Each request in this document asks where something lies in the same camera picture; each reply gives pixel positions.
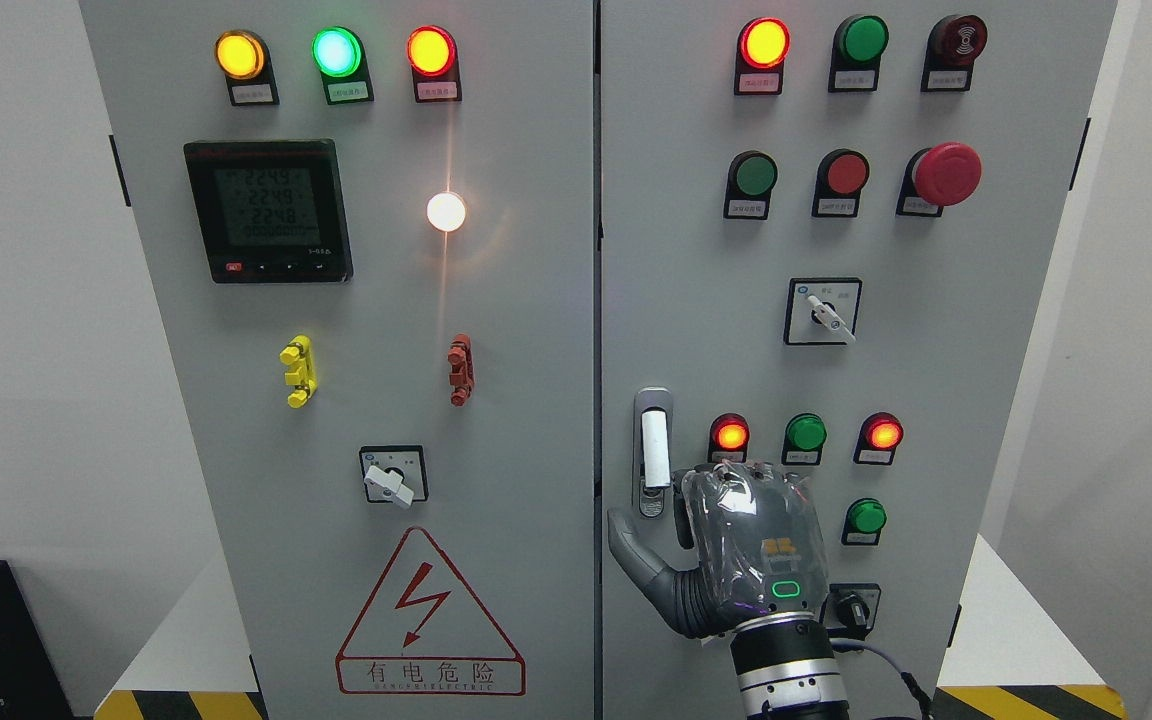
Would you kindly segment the grey robotic humanoid hand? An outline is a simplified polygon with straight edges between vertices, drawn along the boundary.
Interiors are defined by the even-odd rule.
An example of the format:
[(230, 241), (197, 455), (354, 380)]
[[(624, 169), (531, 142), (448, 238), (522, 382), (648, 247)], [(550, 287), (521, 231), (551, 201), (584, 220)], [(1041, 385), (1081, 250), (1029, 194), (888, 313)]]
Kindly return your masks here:
[(612, 556), (664, 623), (689, 639), (776, 612), (818, 611), (829, 579), (809, 482), (768, 462), (676, 471), (673, 488), (698, 568), (667, 564), (622, 509), (607, 511)]

